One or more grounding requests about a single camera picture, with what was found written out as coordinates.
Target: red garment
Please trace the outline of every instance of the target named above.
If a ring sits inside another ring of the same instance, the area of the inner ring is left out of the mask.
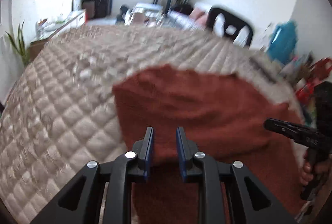
[[[154,167],[148,184],[136,184],[133,200],[141,224],[197,222],[198,186],[183,184],[175,132],[218,161],[242,161],[296,215],[303,201],[298,167],[286,137],[266,131],[267,117],[299,122],[288,104],[272,105],[235,75],[146,69],[113,87],[124,141],[131,148],[155,129]]]

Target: quilted mattress cover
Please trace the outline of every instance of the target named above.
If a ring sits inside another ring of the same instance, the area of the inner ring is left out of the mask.
[[[50,41],[17,81],[0,121],[0,198],[19,224],[30,223],[90,160],[126,150],[112,85],[151,65],[238,73],[268,100],[289,102],[291,88],[269,83],[248,51],[206,31],[83,26]],[[300,165],[303,148],[295,148]]]

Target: person's hand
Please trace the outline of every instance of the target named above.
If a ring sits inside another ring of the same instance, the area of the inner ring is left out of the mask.
[[[331,159],[327,159],[325,161],[319,162],[315,165],[315,173],[323,174],[327,173],[331,167]],[[300,182],[302,185],[308,185],[308,183],[313,180],[312,167],[306,161],[300,171]]]

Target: silver screw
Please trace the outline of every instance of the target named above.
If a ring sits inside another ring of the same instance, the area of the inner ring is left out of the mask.
[[[97,165],[98,165],[97,161],[94,161],[94,160],[89,161],[88,164],[87,164],[87,166],[89,168],[95,168]]]
[[[243,167],[243,163],[241,162],[241,161],[234,161],[234,163],[233,163],[233,166],[235,167],[235,168],[242,168]]]
[[[205,153],[203,152],[196,152],[195,157],[199,159],[203,159],[205,157]]]
[[[125,157],[127,159],[133,159],[134,157],[136,157],[136,153],[133,152],[133,151],[128,151],[126,154],[125,154]]]

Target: potted plant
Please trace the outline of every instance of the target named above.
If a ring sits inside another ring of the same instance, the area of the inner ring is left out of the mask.
[[[30,63],[30,55],[29,55],[29,50],[26,47],[26,44],[23,39],[23,25],[22,26],[19,24],[18,32],[17,32],[17,41],[15,41],[14,35],[10,35],[8,32],[8,38],[10,40],[10,43],[14,49],[14,51],[20,55],[24,67],[26,67]]]

